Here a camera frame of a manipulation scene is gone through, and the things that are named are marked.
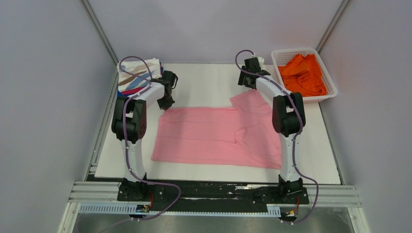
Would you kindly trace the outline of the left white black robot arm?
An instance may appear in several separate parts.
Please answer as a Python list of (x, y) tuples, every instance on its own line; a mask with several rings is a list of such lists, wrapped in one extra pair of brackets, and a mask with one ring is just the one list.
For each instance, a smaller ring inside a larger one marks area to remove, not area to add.
[(160, 78), (152, 79), (137, 93), (116, 99), (111, 130), (120, 141), (125, 157), (125, 173), (117, 197), (119, 201), (145, 201), (150, 191), (164, 186), (164, 183), (147, 180), (142, 139), (147, 131), (148, 107), (157, 103), (161, 110), (169, 109), (175, 103), (172, 90), (177, 82), (177, 75), (165, 70)]

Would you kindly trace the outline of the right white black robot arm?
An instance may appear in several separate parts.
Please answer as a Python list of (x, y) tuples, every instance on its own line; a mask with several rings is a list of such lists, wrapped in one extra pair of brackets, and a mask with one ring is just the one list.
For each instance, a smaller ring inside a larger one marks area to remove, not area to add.
[(308, 204), (308, 194), (296, 171), (300, 133), (306, 123), (303, 97), (285, 90), (263, 70), (257, 57), (244, 61), (238, 84), (256, 89), (272, 100), (272, 125), (281, 143), (282, 165), (274, 196), (284, 203)]

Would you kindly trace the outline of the pink t shirt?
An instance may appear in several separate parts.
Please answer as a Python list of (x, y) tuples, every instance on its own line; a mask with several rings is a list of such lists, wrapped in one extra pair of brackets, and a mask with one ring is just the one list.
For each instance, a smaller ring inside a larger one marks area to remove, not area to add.
[(249, 90), (229, 107), (174, 108), (159, 118), (152, 160), (280, 169), (281, 144), (272, 109)]

